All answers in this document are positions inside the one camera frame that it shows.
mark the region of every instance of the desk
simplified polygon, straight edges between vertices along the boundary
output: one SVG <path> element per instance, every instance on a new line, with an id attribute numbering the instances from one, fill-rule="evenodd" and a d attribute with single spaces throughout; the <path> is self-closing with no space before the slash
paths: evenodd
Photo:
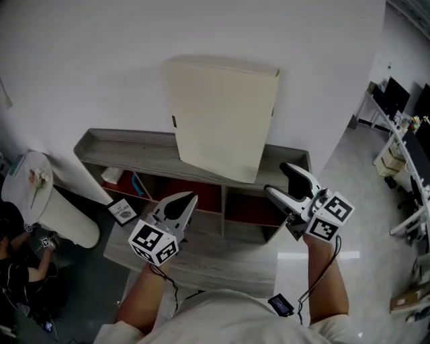
<path id="1" fill-rule="evenodd" d="M 381 159 L 382 155 L 386 152 L 388 147 L 394 142 L 394 140 L 398 141 L 398 147 L 400 151 L 402 152 L 405 160 L 407 161 L 408 169 L 411 171 L 412 176 L 417 181 L 417 185 L 421 194 L 421 199 L 423 201 L 423 206 L 418 209 L 413 215 L 411 215 L 409 218 L 407 218 L 405 221 L 403 221 L 401 224 L 399 224 L 397 227 L 390 230 L 390 234 L 394 235 L 397 232 L 401 231 L 402 229 L 406 229 L 406 226 L 410 224 L 412 221 L 417 220 L 418 218 L 425 217 L 423 221 L 419 221 L 419 224 L 426 223 L 427 228 L 430 228 L 430 202 L 428 201 L 429 198 L 429 191 L 425 188 L 426 185 L 423 185 L 423 179 L 419 176 L 417 168 L 415 167 L 415 164 L 413 160 L 411 159 L 411 155 L 408 152 L 408 148 L 406 147 L 405 142 L 403 141 L 403 135 L 404 132 L 402 129 L 397 129 L 394 122 L 390 120 L 390 118 L 384 113 L 384 111 L 381 109 L 381 107 L 374 101 L 373 97 L 366 91 L 364 93 L 363 99 L 361 101 L 360 107 L 357 111 L 357 120 L 359 120 L 359 113 L 362 110 L 363 104 L 367 101 L 367 99 L 371 99 L 374 103 L 375 107 L 375 113 L 372 118 L 372 125 L 370 128 L 375 127 L 376 120 L 379 116 L 382 116 L 385 119 L 385 122 L 388 124 L 389 128 L 391 129 L 392 135 L 390 136 L 388 142 L 385 144 L 384 148 L 381 150 L 381 152 L 378 154 L 378 156 L 375 158 L 373 164 L 375 165 L 379 159 Z"/>
<path id="2" fill-rule="evenodd" d="M 41 169 L 48 182 L 36 195 L 28 180 L 30 169 Z M 13 203 L 26 224 L 41 222 L 60 236 L 85 248 L 94 247 L 100 236 L 94 221 L 72 206 L 53 188 L 54 174 L 48 158 L 39 152 L 29 152 L 14 176 L 7 174 L 1 189 L 4 202 Z"/>

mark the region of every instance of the black cable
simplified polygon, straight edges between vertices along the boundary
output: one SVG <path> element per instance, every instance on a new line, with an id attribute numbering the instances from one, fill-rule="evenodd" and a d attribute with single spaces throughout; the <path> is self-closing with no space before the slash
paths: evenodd
<path id="1" fill-rule="evenodd" d="M 169 276 L 167 276 L 164 272 L 162 272 L 157 266 L 155 266 L 154 264 L 149 264 L 149 269 L 152 271 L 153 274 L 161 276 L 162 278 L 164 278 L 166 281 L 170 281 L 173 285 L 173 287 L 175 288 L 175 302 L 176 302 L 176 307 L 175 307 L 175 313 L 177 311 L 178 308 L 178 302 L 177 302 L 177 292 L 179 290 L 179 288 L 177 287 L 175 281 L 173 281 Z"/>
<path id="2" fill-rule="evenodd" d="M 298 299 L 298 311 L 297 311 L 297 315 L 300 318 L 300 324 L 301 325 L 303 325 L 303 319 L 302 319 L 302 315 L 301 315 L 302 308 L 303 308 L 303 303 L 309 298 L 309 296 L 314 291 L 314 289 L 317 286 L 317 284 L 323 279 L 324 275 L 329 270 L 330 265 L 336 259 L 337 255 L 341 252 L 341 247 L 342 247 L 342 239 L 341 239 L 341 237 L 339 235 L 337 235 L 336 236 L 336 248 L 335 248 L 335 252 L 333 253 L 333 256 L 331 257 L 329 263 L 327 264 L 327 266 L 325 267 L 325 269 L 320 273 L 320 275 L 318 276 L 318 278 L 316 279 L 316 281 L 312 284 L 312 286 L 303 295 L 301 295 L 301 297 L 299 297 L 299 299 Z"/>

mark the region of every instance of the person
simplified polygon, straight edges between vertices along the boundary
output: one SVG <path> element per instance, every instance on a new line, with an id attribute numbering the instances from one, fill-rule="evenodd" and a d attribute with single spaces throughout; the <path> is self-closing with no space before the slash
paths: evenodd
<path id="1" fill-rule="evenodd" d="M 304 235 L 308 283 L 312 286 L 333 256 L 333 246 Z M 168 275 L 171 260 L 160 266 Z M 183 302 L 177 314 L 153 329 L 165 279 L 144 267 L 121 304 L 114 325 L 103 325 L 95 344 L 166 343 L 355 343 L 347 292 L 336 260 L 309 297 L 310 326 L 278 316 L 240 292 L 218 290 Z"/>
<path id="2" fill-rule="evenodd" d="M 30 233 L 24 232 L 9 242 L 6 228 L 0 228 L 0 288 L 13 298 L 13 302 L 29 304 L 33 294 L 32 286 L 43 281 L 50 266 L 54 249 L 47 247 L 38 267 L 28 267 L 18 259 L 17 252 L 30 239 Z"/>

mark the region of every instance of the shelf top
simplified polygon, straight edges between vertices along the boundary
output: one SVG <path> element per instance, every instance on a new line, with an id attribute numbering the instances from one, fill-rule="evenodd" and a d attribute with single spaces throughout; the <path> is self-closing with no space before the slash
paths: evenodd
<path id="1" fill-rule="evenodd" d="M 279 168 L 283 162 L 310 170 L 306 150 L 266 144 L 255 182 L 241 183 L 184 163 L 179 158 L 175 135 L 164 132 L 89 129 L 73 151 L 83 163 L 249 189 L 263 189 L 270 184 L 287 191 L 288 178 Z"/>

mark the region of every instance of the concrete floor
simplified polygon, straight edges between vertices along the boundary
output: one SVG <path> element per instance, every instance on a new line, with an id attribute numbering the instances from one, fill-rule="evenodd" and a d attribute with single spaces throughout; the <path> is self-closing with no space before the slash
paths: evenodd
<path id="1" fill-rule="evenodd" d="M 409 284 L 417 250 L 403 238 L 388 234 L 407 214 L 397 210 L 396 205 L 401 201 L 398 193 L 388 188 L 372 165 L 387 139 L 388 133 L 370 130 L 362 124 L 356 130 L 347 129 L 319 181 L 339 191 L 356 207 L 355 214 L 342 228 L 339 266 L 357 336 L 361 335 L 365 343 L 420 343 L 429 321 L 406 325 L 405 315 L 389 315 L 388 311 L 390 298 L 403 292 Z M 56 321 L 56 327 L 63 344 L 71 339 L 92 343 L 100 326 L 114 318 L 116 302 L 122 299 L 129 270 L 102 257 L 113 224 L 103 207 L 73 194 L 69 197 L 71 202 L 76 201 L 90 210 L 102 228 L 102 240 L 92 251 L 66 243 L 58 252 L 62 263 L 71 263 L 66 269 L 70 269 L 68 276 L 73 284 L 63 318 Z M 306 247 L 286 232 L 279 234 L 278 242 L 275 294 L 281 292 L 297 307 L 296 300 L 307 289 Z M 130 274 L 128 287 L 135 277 L 136 273 Z M 193 293 L 182 288 L 179 299 Z M 174 310 L 169 284 L 161 308 L 159 320 L 163 323 Z M 309 319 L 307 313 L 305 304 L 304 324 Z M 20 343 L 49 342 L 48 335 L 22 317 L 18 332 Z"/>
<path id="2" fill-rule="evenodd" d="M 62 318 L 54 319 L 61 343 L 92 343 L 101 325 L 113 321 L 129 269 L 103 257 L 114 225 L 114 220 L 104 207 L 62 189 L 59 191 L 101 229 L 101 240 L 96 248 L 88 250 L 64 240 L 55 257 L 69 283 Z M 33 248 L 38 245 L 38 241 L 31 242 Z M 45 333 L 35 322 L 20 314 L 16 316 L 16 321 L 18 343 L 49 343 L 56 340 L 54 333 Z"/>

